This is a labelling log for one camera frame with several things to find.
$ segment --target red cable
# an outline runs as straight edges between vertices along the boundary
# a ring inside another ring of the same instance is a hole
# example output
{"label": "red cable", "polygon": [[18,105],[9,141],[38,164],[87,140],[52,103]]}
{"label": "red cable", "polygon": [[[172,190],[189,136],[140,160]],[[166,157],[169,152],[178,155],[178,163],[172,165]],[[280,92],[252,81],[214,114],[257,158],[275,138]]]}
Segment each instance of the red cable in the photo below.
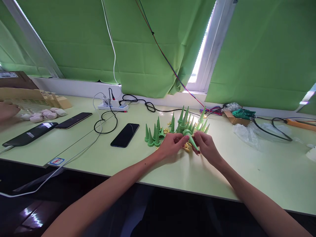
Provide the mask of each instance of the red cable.
{"label": "red cable", "polygon": [[[138,8],[139,8],[139,10],[140,10],[140,12],[141,12],[143,18],[144,18],[144,20],[145,20],[145,22],[146,22],[146,24],[147,24],[149,30],[152,32],[152,30],[151,30],[151,28],[150,28],[150,26],[149,26],[149,24],[148,24],[148,22],[147,22],[147,20],[146,20],[146,18],[145,18],[145,16],[144,16],[143,12],[142,12],[142,10],[141,10],[141,8],[140,8],[140,6],[139,6],[137,0],[135,0],[135,2],[136,2],[136,4],[137,4],[137,6],[138,6]],[[168,64],[169,64],[170,67],[171,67],[170,62],[168,61],[167,57],[165,56],[165,54],[164,54],[163,51],[161,50],[161,48],[160,48],[160,46],[159,46],[159,44],[158,44],[158,42],[157,42],[157,40],[156,40],[156,38],[155,38],[153,32],[152,32],[152,36],[154,37],[154,40],[155,40],[155,42],[156,42],[156,44],[157,44],[157,46],[158,46],[160,52],[162,53],[162,55],[164,56],[164,58],[166,59],[166,61],[168,62]],[[171,69],[172,69],[173,73],[175,74],[176,78],[177,78],[177,79],[179,80],[179,82],[181,83],[181,85],[185,88],[185,90],[186,90],[194,99],[196,99],[196,100],[203,106],[203,108],[204,108],[205,106],[204,106],[194,95],[192,95],[192,94],[188,91],[188,89],[183,85],[183,83],[180,81],[178,75],[176,74],[176,72],[173,70],[172,67],[171,67]]]}

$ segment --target forearm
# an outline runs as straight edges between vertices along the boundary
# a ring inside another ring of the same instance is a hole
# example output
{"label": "forearm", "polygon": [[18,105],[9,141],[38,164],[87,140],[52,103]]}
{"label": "forearm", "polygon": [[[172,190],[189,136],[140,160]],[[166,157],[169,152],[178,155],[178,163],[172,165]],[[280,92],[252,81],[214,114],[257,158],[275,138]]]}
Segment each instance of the forearm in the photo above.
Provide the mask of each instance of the forearm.
{"label": "forearm", "polygon": [[272,199],[243,179],[224,160],[216,167],[269,236],[311,236]]}
{"label": "forearm", "polygon": [[110,208],[135,182],[158,163],[163,154],[155,152],[127,167],[92,189],[69,206],[43,236],[80,236],[100,214]]}

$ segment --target white cable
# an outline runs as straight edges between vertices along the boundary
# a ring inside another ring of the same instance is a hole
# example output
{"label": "white cable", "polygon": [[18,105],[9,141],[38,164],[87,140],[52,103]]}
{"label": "white cable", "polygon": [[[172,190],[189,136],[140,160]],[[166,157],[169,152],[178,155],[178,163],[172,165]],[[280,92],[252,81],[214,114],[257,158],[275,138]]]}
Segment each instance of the white cable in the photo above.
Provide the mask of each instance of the white cable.
{"label": "white cable", "polygon": [[101,0],[101,3],[102,3],[102,8],[103,8],[103,13],[104,13],[104,18],[105,18],[106,28],[108,29],[109,37],[110,37],[111,44],[112,44],[112,48],[113,48],[113,52],[114,52],[113,76],[114,76],[114,80],[115,80],[116,84],[118,85],[118,87],[119,87],[119,89],[120,89],[120,94],[119,94],[119,96],[117,97],[117,98],[119,98],[119,97],[122,95],[122,88],[119,86],[119,84],[118,84],[118,82],[117,82],[117,80],[116,80],[116,78],[115,78],[116,53],[115,53],[114,44],[113,44],[112,36],[111,36],[111,33],[110,33],[109,25],[108,25],[108,20],[106,19],[105,6],[104,6],[104,3],[103,3],[103,0]]}
{"label": "white cable", "polygon": [[[93,97],[93,100],[92,100],[92,104],[93,104],[93,107],[95,109],[95,111],[98,113],[99,117],[100,117],[100,120],[101,120],[101,115],[99,114],[99,112],[97,111],[97,109],[95,108],[94,106],[94,98],[98,95],[96,94],[94,97]],[[100,121],[100,132],[102,132],[102,123]],[[5,193],[1,193],[0,192],[0,195],[2,196],[5,196],[7,198],[15,198],[15,197],[20,197],[20,196],[24,196],[24,195],[27,195],[27,194],[32,194],[32,193],[35,193],[37,192],[59,169],[61,169],[63,166],[65,166],[66,164],[68,164],[71,160],[73,160],[75,157],[77,157],[78,155],[80,155],[82,152],[84,152],[85,150],[87,150],[88,148],[90,148],[99,138],[100,134],[98,134],[98,136],[96,137],[96,139],[89,145],[87,146],[86,148],[84,148],[81,152],[79,152],[78,154],[76,154],[75,156],[73,156],[71,159],[69,159],[66,163],[64,163],[63,165],[61,165],[57,170],[55,170],[35,191],[31,191],[31,192],[28,192],[28,193],[23,193],[23,194],[17,194],[17,195],[8,195],[8,194],[5,194]],[[7,146],[3,151],[0,152],[0,154],[2,154],[3,152],[7,151],[7,150],[10,150],[11,148],[13,148],[14,146]]]}
{"label": "white cable", "polygon": [[2,151],[0,151],[0,155],[5,153],[6,151],[12,149],[14,146],[7,146],[6,148],[4,148]]}

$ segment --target white wall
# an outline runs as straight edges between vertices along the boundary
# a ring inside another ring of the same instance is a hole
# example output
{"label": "white wall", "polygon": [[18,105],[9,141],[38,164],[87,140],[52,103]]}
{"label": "white wall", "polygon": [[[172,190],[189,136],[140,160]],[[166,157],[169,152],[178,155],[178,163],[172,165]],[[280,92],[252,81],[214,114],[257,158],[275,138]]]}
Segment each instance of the white wall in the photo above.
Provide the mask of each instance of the white wall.
{"label": "white wall", "polygon": [[[112,88],[114,96],[117,98],[120,95],[120,88],[117,85],[105,84],[102,82],[84,82],[75,80],[65,80],[56,78],[41,78],[41,77],[30,77],[34,83],[41,90],[55,92],[62,95],[73,95],[92,98],[98,92],[103,92],[106,96],[109,96],[109,87]],[[204,92],[193,92],[194,96],[207,108],[213,108],[214,106],[222,106],[222,104],[208,103],[205,102],[206,93]],[[166,95],[163,99],[153,99],[142,96],[136,96],[138,99],[144,99],[147,102],[151,102],[154,105],[165,105],[171,107],[185,107],[190,106],[191,109],[201,109],[202,106],[187,92],[179,92],[175,95]],[[307,117],[316,119],[314,115],[296,113],[295,111],[286,110],[274,110],[274,109],[260,109],[254,107],[244,107],[251,111],[256,111],[257,116],[269,116],[269,117]]]}

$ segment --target plastic bag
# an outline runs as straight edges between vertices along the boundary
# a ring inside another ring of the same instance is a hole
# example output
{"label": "plastic bag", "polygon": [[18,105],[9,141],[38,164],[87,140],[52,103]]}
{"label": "plastic bag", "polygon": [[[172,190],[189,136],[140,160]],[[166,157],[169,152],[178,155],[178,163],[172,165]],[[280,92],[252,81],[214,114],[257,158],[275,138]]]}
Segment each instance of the plastic bag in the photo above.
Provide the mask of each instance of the plastic bag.
{"label": "plastic bag", "polygon": [[259,140],[253,127],[245,127],[238,123],[233,126],[233,131],[244,143],[256,150],[260,149]]}
{"label": "plastic bag", "polygon": [[[284,137],[284,135],[278,131],[277,129],[275,129],[272,124],[270,123],[261,123],[261,124],[258,124],[262,129],[266,130],[267,132],[270,132],[270,133],[273,133],[277,136],[280,136],[280,137]],[[262,130],[260,130],[253,122],[251,122],[249,125],[248,125],[249,128],[252,128],[253,131],[258,134],[259,136],[261,136],[262,138],[268,140],[268,141],[271,141],[271,142],[275,142],[275,141],[282,141],[282,142],[287,142],[281,138],[277,138],[275,136],[272,136],[271,134],[268,134]],[[285,126],[285,125],[282,125],[282,124],[277,124],[276,127],[281,130],[282,132],[284,132],[286,135],[288,136],[291,136],[292,134],[292,130]]]}
{"label": "plastic bag", "polygon": [[236,111],[238,109],[241,109],[241,106],[236,102],[232,102],[230,104],[227,104],[226,107],[224,107],[222,109],[222,111],[228,111],[228,110],[229,111]]}

